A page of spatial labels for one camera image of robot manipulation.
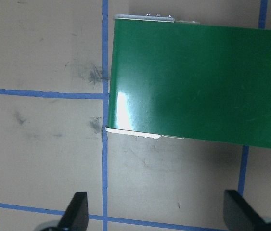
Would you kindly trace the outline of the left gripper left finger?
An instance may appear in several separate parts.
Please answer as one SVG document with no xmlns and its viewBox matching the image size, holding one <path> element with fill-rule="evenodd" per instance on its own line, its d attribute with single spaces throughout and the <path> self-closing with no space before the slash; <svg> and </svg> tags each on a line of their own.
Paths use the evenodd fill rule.
<svg viewBox="0 0 271 231">
<path fill-rule="evenodd" d="M 86 192 L 74 194 L 57 228 L 60 231 L 86 231 L 89 223 L 88 196 Z"/>
</svg>

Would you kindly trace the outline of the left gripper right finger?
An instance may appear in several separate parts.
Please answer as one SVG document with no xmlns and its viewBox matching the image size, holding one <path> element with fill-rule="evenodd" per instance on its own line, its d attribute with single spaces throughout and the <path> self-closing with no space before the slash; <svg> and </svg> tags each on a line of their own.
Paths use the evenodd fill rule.
<svg viewBox="0 0 271 231">
<path fill-rule="evenodd" d="M 259 231 L 266 222 L 236 190 L 225 190 L 223 219 L 230 231 Z"/>
</svg>

